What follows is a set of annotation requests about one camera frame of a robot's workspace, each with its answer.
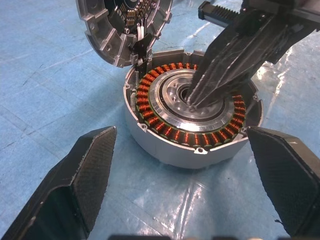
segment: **textured gripper pad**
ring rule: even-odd
[[[319,217],[319,179],[306,162],[319,159],[298,138],[281,132],[252,127],[248,137],[262,185],[285,230],[308,235],[311,219]]]
[[[95,136],[74,179],[74,194],[89,232],[95,225],[108,185],[115,140],[114,127]]]

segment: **copper wire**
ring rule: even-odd
[[[160,132],[165,127],[165,125],[166,124],[164,122],[158,123],[157,125],[155,125],[154,129],[157,130],[157,132]]]
[[[241,112],[245,112],[246,111],[246,108],[244,106],[235,106],[234,109],[236,111],[241,111]]]
[[[217,135],[215,133],[213,133],[213,132],[211,133],[211,138],[213,140],[213,145],[220,143]]]
[[[225,128],[224,128],[224,131],[230,136],[230,137],[233,137],[236,133],[233,131],[233,130],[231,130],[228,126],[226,126]]]
[[[226,141],[228,139],[227,135],[222,131],[218,131],[219,136],[221,137],[222,141]]]
[[[209,138],[207,137],[207,135],[206,135],[206,134],[203,134],[202,136],[203,136],[204,145],[205,145],[205,146],[209,146],[209,145],[210,145],[210,140],[209,140]]]
[[[137,97],[136,103],[137,104],[147,104],[147,103],[149,103],[149,100],[146,97]]]
[[[174,133],[173,140],[175,140],[176,142],[179,142],[179,137],[180,137],[180,130],[177,130]]]
[[[243,121],[242,119],[236,118],[236,117],[232,118],[232,119],[231,119],[231,122],[234,122],[234,123],[239,124],[239,125],[241,125],[241,126],[242,126],[242,124],[244,123],[244,121]]]
[[[144,85],[147,85],[147,86],[150,86],[151,85],[151,81],[148,81],[147,79],[142,79],[140,84],[144,84]]]
[[[242,113],[242,112],[235,112],[233,115],[235,117],[243,118],[243,119],[246,117],[246,115],[244,113]]]
[[[235,124],[235,123],[233,123],[233,122],[230,122],[230,123],[228,124],[228,127],[236,130],[237,132],[239,132],[239,130],[241,129],[241,126],[239,126],[239,125],[237,125],[237,124]]]
[[[144,111],[144,112],[142,113],[142,116],[143,116],[144,118],[149,118],[149,117],[151,117],[151,116],[153,116],[153,115],[154,115],[154,112],[153,112],[152,110]]]
[[[184,144],[189,144],[189,133],[186,132],[183,138],[183,143]]]
[[[156,79],[154,76],[152,76],[152,75],[150,75],[148,73],[143,78],[149,80],[150,82],[153,82]]]
[[[138,90],[141,90],[141,91],[149,91],[149,86],[146,86],[146,85],[139,85],[139,87],[138,87]]]
[[[165,135],[166,137],[169,137],[169,135],[171,134],[172,132],[172,127],[167,127],[163,133],[163,135]]]
[[[177,69],[177,67],[174,63],[170,63],[169,66],[170,66],[170,69],[172,69],[172,70]]]
[[[170,67],[167,64],[163,65],[162,68],[164,69],[165,72],[170,71]]]
[[[241,95],[234,95],[232,96],[233,99],[242,99],[242,96]]]
[[[197,134],[193,134],[194,135],[194,145],[195,146],[199,146],[199,138],[198,138],[198,135]]]
[[[245,102],[243,100],[237,100],[233,102],[234,105],[245,105]]]
[[[148,97],[147,91],[136,91],[136,96],[138,97]]]
[[[155,78],[159,76],[159,73],[157,73],[155,70],[151,70],[149,73]]]
[[[149,104],[142,104],[142,105],[139,105],[138,107],[139,107],[139,111],[146,111],[150,109]]]
[[[165,71],[160,67],[156,67],[155,70],[159,73],[159,74],[163,74]]]
[[[150,126],[156,124],[158,122],[159,118],[157,116],[153,116],[148,118],[146,121],[149,123]]]

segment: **silver metal disc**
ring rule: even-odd
[[[190,109],[184,91],[190,86],[193,69],[175,69],[158,76],[150,86],[149,100],[154,111],[170,125],[190,132],[210,132],[227,124],[234,113],[231,96],[211,106]]]

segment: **metal ring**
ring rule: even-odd
[[[185,113],[179,110],[179,106],[175,106],[172,98],[168,98],[168,95],[163,96],[164,93],[168,94],[167,89],[172,86],[171,83],[174,85],[179,78],[183,78],[181,86],[190,84],[194,72],[193,69],[175,69],[161,74],[150,86],[150,104],[160,118],[178,129],[190,132],[217,130],[227,124],[233,116],[235,106],[231,96],[222,102],[215,103],[215,106],[212,105],[209,109],[199,109],[195,112]],[[179,97],[177,91],[172,97]]]

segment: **blue mat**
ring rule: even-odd
[[[175,0],[153,51],[205,51],[222,28],[198,19],[202,0]],[[240,0],[216,4],[238,10]],[[118,135],[109,185],[91,240],[111,234],[285,236],[247,144],[202,170],[164,165],[130,136],[122,87],[129,70],[91,48],[74,0],[11,0],[0,8],[0,237],[47,172],[93,129]],[[253,77],[263,127],[301,138],[320,157],[319,33]]]

